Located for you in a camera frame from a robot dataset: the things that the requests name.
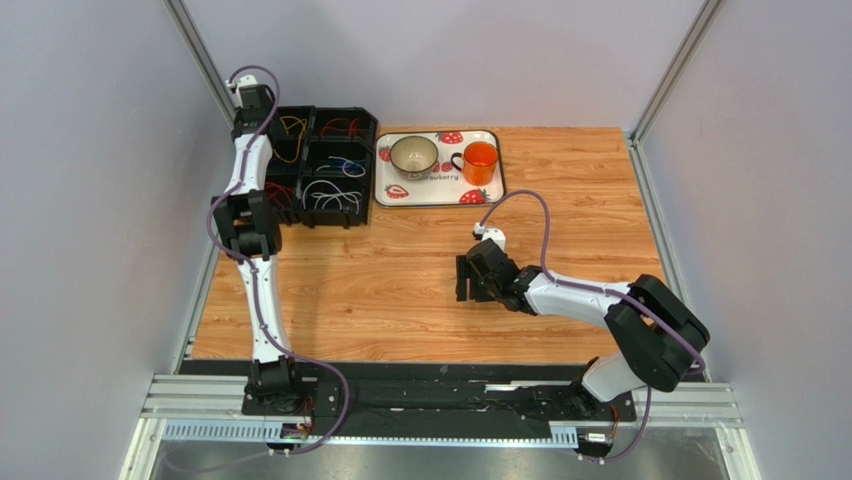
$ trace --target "black storage bin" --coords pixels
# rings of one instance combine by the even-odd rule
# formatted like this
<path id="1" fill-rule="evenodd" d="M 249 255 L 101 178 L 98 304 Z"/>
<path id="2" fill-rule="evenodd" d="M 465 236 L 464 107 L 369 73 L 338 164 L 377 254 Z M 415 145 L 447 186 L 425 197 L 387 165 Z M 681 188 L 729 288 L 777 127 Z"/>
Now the black storage bin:
<path id="1" fill-rule="evenodd" d="M 355 193 L 358 201 L 338 197 L 317 198 L 315 193 L 335 195 L 339 192 L 329 183 L 337 186 L 341 192 Z M 317 225 L 337 225 L 344 228 L 367 223 L 372 182 L 361 182 L 358 178 L 302 177 L 299 203 L 296 214 L 304 225 L 311 228 Z"/>
<path id="2" fill-rule="evenodd" d="M 268 128 L 273 154 L 264 190 L 281 223 L 346 228 L 367 223 L 378 120 L 363 108 L 278 107 L 276 113 Z M 302 206 L 303 190 L 317 180 L 332 182 L 344 192 L 358 192 L 358 203 L 311 197 L 313 192 L 337 193 L 321 182 L 307 192 Z"/>
<path id="3" fill-rule="evenodd" d="M 303 176 L 357 178 L 368 182 L 373 173 L 373 151 L 350 140 L 312 140 L 302 170 Z"/>
<path id="4" fill-rule="evenodd" d="M 356 140 L 372 150 L 378 130 L 379 121 L 363 108 L 318 108 L 311 137 Z"/>

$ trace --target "white wall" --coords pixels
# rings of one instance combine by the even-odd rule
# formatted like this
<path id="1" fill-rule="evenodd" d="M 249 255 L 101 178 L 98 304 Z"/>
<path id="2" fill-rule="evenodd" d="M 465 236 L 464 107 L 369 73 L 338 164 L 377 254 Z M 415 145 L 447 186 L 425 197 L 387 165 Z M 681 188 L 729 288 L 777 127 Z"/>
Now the white wall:
<path id="1" fill-rule="evenodd" d="M 116 478 L 233 147 L 162 2 L 0 17 L 0 478 Z"/>
<path id="2" fill-rule="evenodd" d="M 849 478 L 852 3 L 727 2 L 645 143 L 764 478 Z"/>
<path id="3" fill-rule="evenodd" d="M 385 125 L 633 128 L 701 0 L 188 0 L 225 74 Z"/>

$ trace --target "wire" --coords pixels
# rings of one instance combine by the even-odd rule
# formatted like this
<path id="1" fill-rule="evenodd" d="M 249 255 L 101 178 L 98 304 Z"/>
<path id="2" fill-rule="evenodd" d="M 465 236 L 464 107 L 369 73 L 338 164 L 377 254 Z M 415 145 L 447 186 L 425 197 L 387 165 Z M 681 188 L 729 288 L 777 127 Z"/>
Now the wire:
<path id="1" fill-rule="evenodd" d="M 293 191 L 292 188 L 282 187 L 281 185 L 278 185 L 277 183 L 266 182 L 266 184 L 264 184 L 264 190 L 269 190 L 269 189 L 274 190 L 274 192 L 272 192 L 272 194 L 269 198 L 274 197 L 275 195 L 277 195 L 280 192 L 280 193 L 283 193 L 284 195 L 287 195 L 287 200 L 290 203 L 293 203 L 293 197 L 290 196 L 290 193 Z"/>
<path id="2" fill-rule="evenodd" d="M 612 441 L 615 441 L 615 435 L 618 433 L 618 422 L 621 418 L 618 415 L 618 409 L 615 408 L 615 405 L 610 403 L 609 408 L 612 409 L 612 427 L 610 427 L 609 432 L 612 435 Z"/>
<path id="3" fill-rule="evenodd" d="M 313 433 L 314 431 L 314 397 L 308 397 L 308 402 L 305 403 L 305 411 L 302 413 L 302 418 L 305 420 L 306 428 L 308 429 L 308 435 Z"/>
<path id="4" fill-rule="evenodd" d="M 281 200 L 278 200 L 278 197 L 276 196 L 276 194 L 277 194 L 277 193 L 278 193 L 278 192 L 273 193 L 273 194 L 269 197 L 269 199 L 270 199 L 270 200 L 272 200 L 272 201 L 274 201 L 274 202 L 275 202 L 275 204 L 276 204 L 276 205 L 278 205 L 278 208 L 280 208 L 281 210 L 285 210 L 287 207 L 285 207 L 285 206 L 284 206 L 284 204 L 283 204 L 283 203 L 281 203 Z"/>
<path id="5" fill-rule="evenodd" d="M 361 192 L 344 192 L 343 190 L 340 189 L 340 187 L 329 182 L 328 180 L 314 180 L 313 182 L 309 183 L 308 186 L 305 187 L 304 190 L 302 190 L 302 208 L 305 208 L 305 209 L 308 208 L 308 205 L 307 205 L 308 190 L 318 183 L 325 183 L 325 184 L 331 185 L 331 187 L 333 189 L 337 190 L 337 193 L 336 194 L 335 193 L 321 193 L 321 192 L 312 193 L 311 198 L 317 199 L 316 203 L 314 204 L 315 209 L 325 208 L 326 205 L 328 205 L 328 202 L 336 199 L 337 204 L 340 205 L 340 210 L 343 210 L 343 202 L 340 201 L 340 198 L 342 197 L 342 198 L 345 198 L 346 200 L 349 200 L 350 202 L 355 204 L 355 215 L 358 215 L 361 212 L 361 199 L 359 198 L 359 197 L 361 197 Z M 325 203 L 322 204 L 322 207 L 318 208 L 317 205 L 319 205 L 320 200 L 322 200 L 323 198 L 326 199 Z"/>
<path id="6" fill-rule="evenodd" d="M 288 127 L 287 124 L 284 123 L 285 118 L 296 120 L 296 123 Z M 281 126 L 284 127 L 284 133 L 287 135 L 290 134 L 290 128 L 294 127 L 295 125 L 302 126 L 302 129 L 299 131 L 299 139 L 296 141 L 296 156 L 292 160 L 285 160 L 284 157 L 282 157 L 281 154 L 279 154 L 278 151 L 275 150 L 275 148 L 272 149 L 272 151 L 275 153 L 275 156 L 278 157 L 282 162 L 296 163 L 297 161 L 299 161 L 299 153 L 302 152 L 302 138 L 305 136 L 305 130 L 307 130 L 308 128 L 308 121 L 304 118 L 298 118 L 292 115 L 284 115 L 278 117 L 278 120 L 281 122 Z"/>
<path id="7" fill-rule="evenodd" d="M 340 166 L 340 171 L 343 172 L 343 174 L 346 175 L 349 178 L 361 178 L 361 177 L 363 177 L 364 175 L 367 174 L 367 169 L 364 168 L 364 165 L 362 165 L 362 163 L 364 163 L 365 160 L 349 160 L 348 158 L 335 157 L 333 155 L 329 156 L 328 159 L 329 160 L 342 161 L 343 163 L 329 162 L 328 165 L 321 165 L 321 166 L 317 167 L 317 171 L 320 171 L 324 168 L 333 168 L 333 167 Z M 346 168 L 349 167 L 350 165 L 360 168 L 361 173 L 359 173 L 358 175 L 353 175 L 353 174 L 347 172 Z"/>
<path id="8" fill-rule="evenodd" d="M 249 456 L 246 456 L 246 457 L 243 457 L 243 458 L 238 458 L 236 460 L 233 460 L 233 461 L 230 461 L 230 462 L 227 462 L 227 463 L 223 463 L 221 465 L 216 465 L 214 467 L 205 467 L 205 468 L 179 467 L 179 466 L 175 465 L 174 463 L 172 463 L 171 460 L 169 460 L 169 456 L 165 452 L 163 452 L 162 459 L 163 459 L 163 463 L 167 467 L 169 467 L 169 469 L 171 469 L 171 470 L 174 470 L 176 472 L 181 472 L 181 473 L 194 473 L 196 475 L 201 475 L 201 474 L 204 474 L 204 473 L 213 473 L 213 472 L 219 472 L 219 471 L 222 471 L 222 470 L 228 470 L 229 468 L 234 468 L 237 465 L 240 465 L 242 463 L 250 462 L 252 460 L 257 460 L 258 458 L 263 458 L 263 457 L 268 457 L 268 456 L 269 456 L 269 450 L 265 450 L 263 452 L 253 453 Z"/>
<path id="9" fill-rule="evenodd" d="M 244 70 L 248 70 L 248 69 L 257 69 L 257 70 L 260 70 L 262 72 L 265 72 L 270 77 L 272 77 L 272 81 L 275 83 L 275 97 L 273 99 L 273 104 L 275 104 L 277 102 L 277 99 L 279 98 L 279 95 L 280 95 L 280 92 L 281 92 L 281 87 L 278 83 L 278 78 L 275 76 L 275 74 L 273 74 L 269 69 L 267 69 L 265 67 L 262 67 L 260 65 L 246 65 L 244 67 L 241 67 L 241 68 L 237 69 L 234 73 L 231 74 L 231 77 L 228 80 L 229 83 L 233 82 L 234 78 L 239 73 L 243 72 Z M 249 139 L 249 142 L 248 142 L 248 144 L 246 144 L 246 147 L 243 150 L 243 154 L 242 154 L 242 157 L 241 157 L 241 160 L 240 160 L 239 181 L 233 187 L 226 190 L 225 193 L 222 194 L 219 198 L 217 198 L 213 202 L 213 205 L 210 206 L 210 210 L 207 212 L 207 225 L 206 226 L 207 226 L 207 235 L 213 241 L 214 245 L 216 245 L 220 250 L 222 250 L 223 252 L 228 254 L 231 258 L 234 258 L 237 261 L 246 262 L 249 265 L 249 267 L 251 267 L 250 272 L 251 272 L 251 277 L 252 277 L 252 282 L 251 282 L 252 283 L 252 296 L 253 296 L 253 300 L 254 300 L 255 312 L 257 313 L 257 321 L 258 321 L 260 330 L 261 330 L 261 332 L 263 332 L 263 335 L 264 335 L 264 337 L 266 337 L 266 340 L 272 346 L 274 346 L 276 349 L 278 349 L 278 351 L 283 353 L 284 355 L 286 355 L 288 357 L 296 358 L 298 360 L 302 360 L 304 362 L 313 363 L 314 365 L 325 368 L 326 370 L 333 373 L 340 380 L 340 384 L 341 384 L 341 387 L 342 387 L 342 390 L 343 390 L 343 392 L 342 392 L 343 393 L 343 401 L 342 401 L 342 405 L 340 407 L 340 415 L 337 417 L 337 420 L 335 420 L 335 422 L 331 426 L 331 428 L 325 434 L 323 434 L 322 437 L 317 439 L 317 441 L 315 441 L 312 444 L 309 444 L 306 447 L 299 448 L 299 449 L 296 449 L 296 450 L 293 450 L 292 452 L 290 452 L 291 455 L 301 455 L 301 454 L 304 454 L 304 453 L 312 452 L 312 451 L 316 450 L 317 448 L 320 448 L 323 444 L 325 444 L 326 441 L 328 441 L 329 438 L 331 438 L 332 435 L 334 435 L 340 429 L 340 426 L 343 424 L 343 421 L 346 419 L 346 414 L 349 412 L 349 399 L 351 398 L 351 392 L 349 390 L 349 383 L 346 381 L 346 377 L 343 375 L 343 372 L 341 372 L 340 369 L 338 369 L 334 365 L 331 365 L 330 363 L 324 362 L 322 360 L 318 360 L 318 359 L 315 359 L 315 358 L 300 355 L 300 354 L 295 353 L 291 350 L 287 350 L 280 343 L 278 343 L 278 340 L 275 339 L 275 337 L 273 337 L 269 333 L 269 325 L 266 323 L 266 320 L 263 318 L 263 314 L 262 314 L 263 309 L 260 305 L 260 292 L 258 290 L 258 285 L 259 285 L 260 282 L 258 281 L 258 278 L 257 278 L 257 274 L 258 274 L 257 266 L 255 266 L 254 261 L 250 257 L 243 255 L 240 252 L 231 250 L 230 248 L 226 247 L 219 240 L 216 233 L 214 233 L 214 231 L 213 231 L 213 215 L 216 212 L 216 209 L 219 208 L 219 205 L 221 205 L 225 200 L 227 200 L 227 198 L 230 197 L 231 194 L 233 194 L 235 191 L 237 191 L 240 187 L 243 186 L 243 182 L 245 180 L 245 175 L 246 175 L 246 166 L 247 166 L 247 163 L 248 163 L 247 159 L 248 159 L 249 151 L 251 150 L 252 145 L 258 139 L 258 137 L 261 135 L 261 133 L 266 131 L 266 128 L 269 126 L 269 123 L 272 121 L 272 117 L 274 115 L 275 115 L 275 109 L 270 110 L 269 115 L 267 115 L 266 119 L 260 125 L 260 128 L 258 128 L 257 131 L 255 131 L 255 133 Z M 243 461 L 248 461 L 248 460 L 255 459 L 255 458 L 260 458 L 261 456 L 262 455 L 260 455 L 260 454 L 251 455 L 249 457 L 245 457 L 244 459 L 240 459 L 238 461 L 238 463 L 242 463 Z M 168 462 L 168 460 L 165 459 L 165 458 L 164 458 L 164 462 L 166 462 L 167 465 L 170 464 L 170 462 Z M 236 465 L 236 464 L 237 463 L 235 463 L 235 462 L 231 462 L 228 465 Z M 185 472 L 188 471 L 188 472 L 191 472 L 191 473 L 207 473 L 207 471 L 217 471 L 217 470 L 221 470 L 222 468 L 218 468 L 218 469 L 214 469 L 214 470 L 202 469 L 204 471 L 195 471 L 195 470 L 184 469 L 184 470 L 181 470 L 181 471 L 185 471 Z"/>
<path id="10" fill-rule="evenodd" d="M 346 128 L 339 128 L 339 127 L 332 127 L 331 126 L 332 123 L 336 123 L 336 122 L 340 122 L 340 121 L 349 122 L 349 126 L 346 127 Z M 353 119 L 353 120 L 349 120 L 348 118 L 343 118 L 343 117 L 333 118 L 333 119 L 329 120 L 328 122 L 326 122 L 325 126 L 322 127 L 322 130 L 320 130 L 320 137 L 325 136 L 325 132 L 328 131 L 328 130 L 335 130 L 335 131 L 338 131 L 338 132 L 346 132 L 346 134 L 348 136 L 354 137 L 355 135 L 358 134 L 358 130 L 359 130 L 358 124 L 360 123 L 360 121 L 361 121 L 360 118 L 356 118 L 356 119 Z"/>
<path id="11" fill-rule="evenodd" d="M 604 295 L 612 295 L 612 296 L 620 298 L 621 300 L 626 301 L 627 303 L 629 303 L 630 305 L 635 307 L 637 310 L 639 310 L 643 315 L 650 318 L 655 324 L 657 324 L 667 334 L 669 334 L 681 347 L 683 347 L 687 352 L 689 352 L 689 354 L 692 356 L 692 358 L 695 359 L 696 363 L 698 363 L 698 367 L 695 368 L 695 369 L 691 369 L 689 371 L 689 373 L 701 373 L 701 372 L 704 371 L 704 369 L 706 368 L 706 363 L 704 362 L 704 358 L 701 357 L 701 354 L 698 353 L 698 351 L 692 345 L 690 345 L 689 342 L 687 342 L 680 334 L 678 334 L 672 327 L 670 327 L 668 324 L 666 324 L 666 322 L 664 322 L 657 314 L 652 312 L 650 309 L 648 309 L 648 307 L 643 305 L 641 302 L 639 302 L 635 298 L 631 297 L 630 295 L 627 295 L 626 293 L 622 293 L 622 292 L 619 292 L 617 290 L 612 290 L 612 289 L 609 289 L 609 288 L 599 287 L 597 285 L 590 285 L 590 284 L 582 283 L 582 282 L 573 282 L 573 281 L 569 281 L 569 280 L 557 279 L 553 275 L 553 273 L 550 270 L 548 270 L 546 260 L 547 260 L 547 246 L 548 246 L 548 243 L 550 242 L 550 209 L 547 208 L 547 202 L 544 200 L 544 197 L 542 197 L 538 193 L 536 193 L 532 190 L 516 190 L 512 193 L 505 195 L 503 198 L 501 198 L 500 200 L 495 202 L 494 205 L 492 205 L 491 208 L 489 208 L 487 212 L 485 212 L 485 216 L 482 217 L 482 220 L 480 220 L 479 226 L 484 227 L 486 220 L 488 220 L 488 217 L 491 216 L 491 214 L 494 212 L 494 210 L 496 210 L 497 207 L 499 207 L 503 202 L 505 202 L 509 198 L 512 198 L 516 195 L 530 195 L 530 196 L 534 197 L 536 200 L 539 201 L 539 203 L 541 203 L 541 208 L 544 210 L 544 239 L 542 240 L 542 243 L 541 243 L 541 259 L 540 259 L 540 262 L 541 262 L 541 273 L 543 273 L 545 277 L 547 277 L 550 281 L 552 281 L 552 282 L 554 282 L 558 285 L 563 285 L 563 286 L 566 286 L 566 287 L 575 288 L 575 289 L 578 289 L 578 290 L 585 290 L 585 291 L 594 292 L 594 293 L 603 293 Z M 606 462 L 615 462 L 615 461 L 621 460 L 624 457 L 626 457 L 627 455 L 629 455 L 630 452 L 632 452 L 634 448 L 636 448 L 636 445 L 639 443 L 639 440 L 642 438 L 642 435 L 645 433 L 645 427 L 648 424 L 648 414 L 649 414 L 650 411 L 651 411 L 651 387 L 649 386 L 648 387 L 648 399 L 645 403 L 645 415 L 642 417 L 642 423 L 639 425 L 639 432 L 636 435 L 636 438 L 634 438 L 633 441 L 630 442 L 630 445 L 628 445 L 627 448 L 625 448 L 623 452 L 619 453 L 618 455 L 615 455 L 614 457 L 610 457 L 610 458 L 606 459 L 605 460 Z M 597 458 L 597 457 L 591 457 L 591 456 L 587 456 L 586 458 L 588 458 L 592 462 L 598 463 L 598 464 L 602 464 L 604 462 L 603 458 Z"/>

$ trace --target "wood grain surface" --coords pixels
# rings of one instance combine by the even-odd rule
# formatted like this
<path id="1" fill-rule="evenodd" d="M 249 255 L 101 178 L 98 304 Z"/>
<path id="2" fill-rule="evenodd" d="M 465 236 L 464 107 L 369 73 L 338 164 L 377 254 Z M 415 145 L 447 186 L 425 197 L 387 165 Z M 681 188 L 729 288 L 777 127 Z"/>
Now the wood grain surface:
<path id="1" fill-rule="evenodd" d="M 405 130 L 430 129 L 385 133 Z M 548 201 L 552 270 L 600 281 L 662 278 L 620 130 L 490 130 L 509 191 L 532 189 Z M 486 210 L 373 203 L 367 226 L 282 227 L 278 285 L 294 349 L 334 360 L 527 363 L 585 363 L 615 351 L 607 332 L 575 320 L 455 301 L 455 256 L 474 245 L 473 224 Z M 523 267 L 539 263 L 543 218 L 539 204 L 521 196 L 488 223 L 503 229 L 507 253 Z M 192 356 L 250 358 L 251 344 L 243 284 L 222 255 Z"/>

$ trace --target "white tray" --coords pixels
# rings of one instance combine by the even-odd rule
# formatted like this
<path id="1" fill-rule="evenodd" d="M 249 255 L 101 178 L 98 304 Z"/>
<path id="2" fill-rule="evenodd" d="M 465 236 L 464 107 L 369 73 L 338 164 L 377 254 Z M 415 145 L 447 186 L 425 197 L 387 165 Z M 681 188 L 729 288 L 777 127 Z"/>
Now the white tray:
<path id="1" fill-rule="evenodd" d="M 399 139 L 417 135 L 428 138 L 438 146 L 438 171 L 432 172 L 422 180 L 403 178 L 390 163 L 390 147 Z M 497 148 L 497 169 L 494 178 L 487 185 L 478 187 L 467 183 L 462 172 L 452 167 L 450 157 L 461 153 L 474 142 L 487 142 Z M 388 133 L 376 140 L 376 177 L 373 197 L 383 207 L 433 207 L 445 205 L 481 205 L 494 203 L 506 193 L 506 180 L 503 177 L 503 158 L 497 136 L 487 130 L 462 130 L 461 132 L 414 132 Z M 468 192 L 474 194 L 478 203 L 462 203 L 461 198 Z"/>

